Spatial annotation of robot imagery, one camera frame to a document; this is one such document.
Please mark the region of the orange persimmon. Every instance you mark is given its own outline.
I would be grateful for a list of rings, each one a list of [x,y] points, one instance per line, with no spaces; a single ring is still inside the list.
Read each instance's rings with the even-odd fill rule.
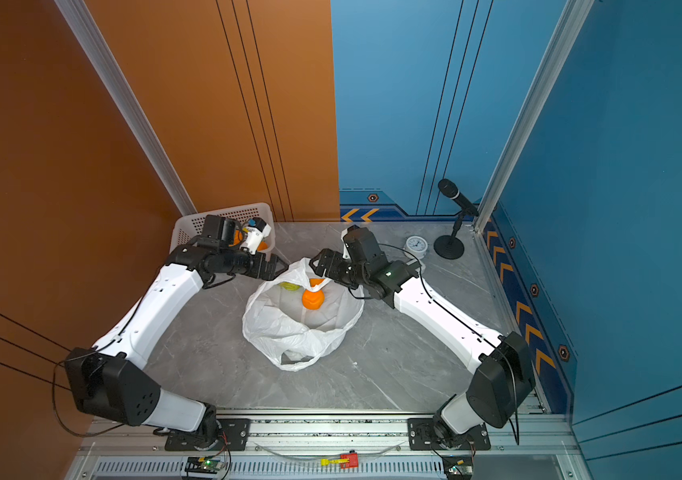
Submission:
[[[308,310],[319,310],[325,302],[325,294],[322,290],[305,290],[302,295],[302,305]]]

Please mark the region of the white plastic bag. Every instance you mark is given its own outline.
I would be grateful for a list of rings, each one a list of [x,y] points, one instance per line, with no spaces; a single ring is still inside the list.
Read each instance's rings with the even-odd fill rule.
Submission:
[[[313,287],[313,278],[323,282]],[[300,285],[301,289],[288,291],[280,286],[282,282]],[[325,302],[319,310],[303,307],[305,290],[324,292]],[[364,306],[361,288],[351,292],[317,276],[309,259],[303,258],[275,280],[261,283],[251,295],[242,319],[243,335],[273,365],[297,372],[333,353],[361,318]]]

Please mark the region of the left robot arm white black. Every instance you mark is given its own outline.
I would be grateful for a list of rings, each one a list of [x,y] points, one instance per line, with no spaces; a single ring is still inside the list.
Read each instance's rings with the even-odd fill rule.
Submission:
[[[199,292],[238,276],[273,280],[286,272],[278,256],[261,250],[271,225],[208,215],[202,231],[177,245],[129,312],[90,348],[75,348],[57,363],[65,370],[76,408],[125,426],[207,450],[223,438],[215,406],[164,389],[145,367],[164,332]]]

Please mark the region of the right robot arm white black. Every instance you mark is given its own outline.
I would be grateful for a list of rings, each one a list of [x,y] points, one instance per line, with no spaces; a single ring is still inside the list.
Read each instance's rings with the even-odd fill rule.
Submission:
[[[364,288],[367,299],[381,300],[414,319],[471,375],[466,391],[452,396],[434,414],[431,446],[480,449],[490,427],[510,426],[518,435],[519,408],[536,386],[527,341],[515,331],[503,334],[461,311],[428,284],[418,257],[389,259],[384,244],[369,229],[351,226],[342,242],[343,251],[325,248],[310,259],[313,272],[350,292]]]

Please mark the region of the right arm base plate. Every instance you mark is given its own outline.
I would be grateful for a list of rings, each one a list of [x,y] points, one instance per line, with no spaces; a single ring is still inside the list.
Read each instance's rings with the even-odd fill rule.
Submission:
[[[409,418],[408,440],[413,451],[488,451],[490,436],[484,423],[459,434],[433,418]]]

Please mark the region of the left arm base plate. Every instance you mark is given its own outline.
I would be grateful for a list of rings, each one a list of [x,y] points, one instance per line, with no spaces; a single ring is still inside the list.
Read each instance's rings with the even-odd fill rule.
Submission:
[[[212,430],[205,434],[172,430],[166,437],[164,449],[171,452],[242,452],[246,450],[250,429],[248,418],[217,419]]]

